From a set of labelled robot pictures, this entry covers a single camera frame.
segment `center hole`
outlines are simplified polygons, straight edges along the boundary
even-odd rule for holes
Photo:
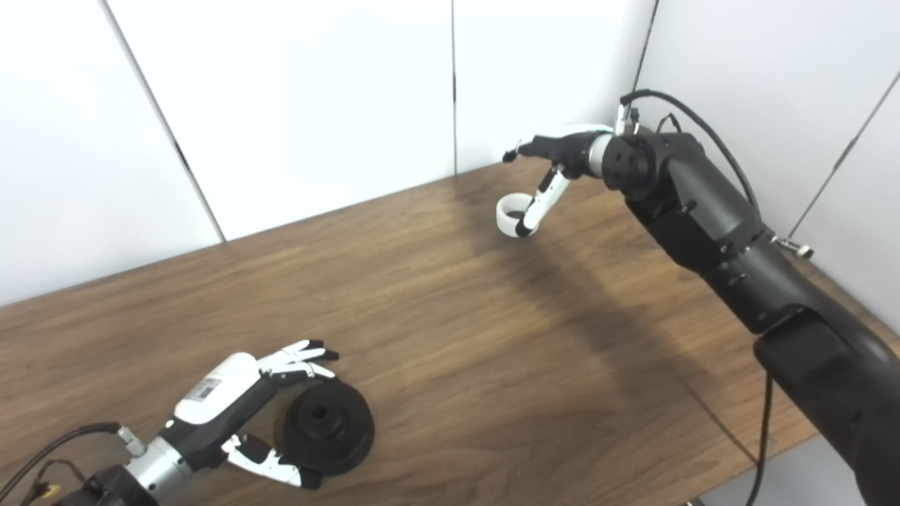
[[[310,415],[314,420],[322,420],[329,414],[328,406],[323,406],[321,404],[316,404],[312,407],[312,411],[310,411]]]

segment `silver metal cylinder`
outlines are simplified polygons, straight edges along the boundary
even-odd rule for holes
[[[125,469],[157,501],[193,472],[181,454],[159,436],[150,441],[144,455],[132,458]]]
[[[604,133],[600,135],[596,139],[594,139],[593,144],[590,145],[590,151],[588,151],[588,165],[590,167],[590,172],[597,177],[603,177],[603,153],[607,150],[607,145],[613,139],[613,136],[609,133]]]
[[[125,443],[125,449],[128,450],[128,453],[131,454],[132,457],[142,456],[147,453],[147,445],[143,443],[137,436],[134,435],[134,432],[131,432],[131,429],[122,426],[116,435],[119,436],[122,443]]]

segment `metal connector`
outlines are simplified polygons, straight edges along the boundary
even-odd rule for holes
[[[619,136],[625,133],[625,121],[627,118],[625,106],[619,104],[618,110],[616,111],[616,125],[613,127],[613,135]]]
[[[139,457],[147,453],[147,445],[135,436],[134,432],[131,432],[131,429],[122,426],[122,428],[116,432],[116,436],[121,439],[122,443],[125,443],[125,449],[127,449],[128,453],[132,456]]]
[[[785,251],[790,251],[797,258],[805,258],[810,259],[813,257],[815,251],[807,246],[806,244],[797,244],[790,239],[783,239],[778,236],[772,238],[772,242],[775,243],[781,249]]]

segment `wire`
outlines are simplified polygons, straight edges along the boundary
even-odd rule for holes
[[[760,453],[756,457],[756,477],[753,479],[753,487],[747,497],[747,505],[753,506],[756,497],[760,495],[762,475],[766,471],[766,453],[769,449],[769,423],[772,418],[772,390],[774,389],[772,375],[766,373],[766,393],[762,404],[762,428],[760,429]]]
[[[662,117],[659,126],[656,127],[656,133],[662,131],[662,126],[666,124],[666,120],[672,120],[672,126],[675,127],[675,130],[677,130],[678,133],[681,133],[681,123],[678,122],[678,118],[676,118],[673,113],[669,113]]]
[[[47,445],[44,449],[38,452],[37,455],[33,456],[31,460],[25,463],[22,466],[22,469],[13,475],[10,478],[9,482],[6,482],[3,489],[0,489],[0,502],[3,502],[6,497],[9,495],[9,492],[13,491],[13,488],[31,471],[41,460],[47,457],[53,450],[63,446],[68,443],[72,439],[80,438],[82,436],[86,436],[88,434],[96,434],[99,432],[107,432],[110,434],[115,434],[122,428],[122,425],[116,422],[105,422],[105,423],[90,423],[88,425],[83,425],[68,434],[65,434],[55,441]]]
[[[39,494],[38,492],[39,492],[39,490],[41,489],[41,488],[40,488],[40,487],[41,487],[41,480],[42,480],[43,477],[44,477],[44,473],[46,473],[47,470],[48,470],[51,466],[53,466],[53,465],[55,465],[55,464],[66,465],[66,466],[69,468],[69,470],[72,471],[72,474],[75,475],[75,478],[76,478],[79,482],[81,482],[81,483],[84,483],[84,482],[85,482],[85,474],[82,473],[82,472],[81,472],[81,469],[78,469],[78,466],[75,465],[72,461],[70,461],[70,460],[65,460],[65,459],[53,459],[53,458],[51,458],[51,459],[48,460],[47,462],[44,462],[44,465],[42,465],[42,466],[40,467],[40,471],[38,471],[37,475],[34,476],[34,482],[31,483],[31,488],[28,489],[28,493],[26,493],[26,494],[25,494],[25,497],[22,498],[22,502],[20,503],[19,506],[28,506],[28,505],[31,504],[35,499],[37,499],[38,497],[41,496],[41,494]]]
[[[704,122],[703,119],[697,116],[697,113],[691,111],[689,107],[687,107],[674,96],[666,95],[662,92],[653,91],[651,89],[637,90],[629,93],[628,95],[622,95],[622,97],[619,99],[619,103],[622,105],[628,105],[634,100],[638,98],[644,98],[646,96],[654,96],[668,102],[669,104],[674,105],[675,107],[678,107],[684,114],[686,114],[691,120],[693,120],[694,123],[697,124],[697,126],[703,129],[704,132],[706,132],[706,135],[708,135],[710,139],[713,140],[715,146],[719,148],[720,151],[722,151],[722,154],[725,156],[725,160],[728,161],[728,165],[731,166],[734,174],[737,176],[738,181],[741,183],[744,194],[747,195],[747,202],[749,202],[753,207],[753,210],[756,212],[756,217],[757,219],[759,219],[760,207],[756,202],[756,195],[753,193],[753,189],[750,187],[750,181],[747,180],[747,176],[743,173],[743,169],[741,169],[741,165],[737,163],[736,159],[734,159],[734,155],[732,155],[731,151],[728,150],[728,147],[725,146],[725,143],[722,142],[722,139],[720,139],[718,134],[716,134],[716,131],[714,131],[712,127],[707,124],[707,122]]]

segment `black rubber wheel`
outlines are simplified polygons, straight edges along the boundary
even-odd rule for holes
[[[359,465],[374,439],[375,424],[365,398],[338,380],[303,391],[284,418],[284,453],[293,464],[322,476]]]

